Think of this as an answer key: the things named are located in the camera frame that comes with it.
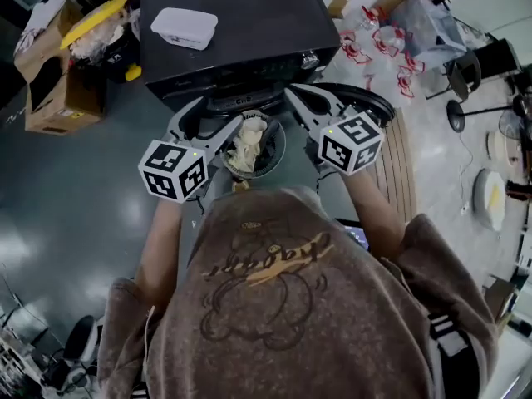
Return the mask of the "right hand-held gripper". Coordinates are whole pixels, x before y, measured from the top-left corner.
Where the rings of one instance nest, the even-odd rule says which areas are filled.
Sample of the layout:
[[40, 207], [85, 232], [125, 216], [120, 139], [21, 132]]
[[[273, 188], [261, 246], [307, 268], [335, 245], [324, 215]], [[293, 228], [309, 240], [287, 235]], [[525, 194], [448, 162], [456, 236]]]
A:
[[294, 83], [284, 96], [298, 123], [318, 144], [317, 157], [350, 176], [373, 164], [384, 141], [382, 128], [367, 112], [339, 117], [342, 102], [319, 86]]

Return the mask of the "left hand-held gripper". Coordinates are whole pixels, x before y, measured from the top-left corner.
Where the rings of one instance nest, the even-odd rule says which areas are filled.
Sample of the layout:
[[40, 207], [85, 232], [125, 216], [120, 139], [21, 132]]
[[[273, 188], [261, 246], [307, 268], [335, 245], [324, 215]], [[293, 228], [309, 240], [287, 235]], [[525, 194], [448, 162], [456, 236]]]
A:
[[243, 117], [235, 116], [216, 131], [198, 135], [206, 106], [205, 97], [185, 104], [170, 119], [165, 137], [148, 145], [138, 170], [150, 195], [183, 204], [206, 192], [213, 170], [209, 165], [243, 124]]

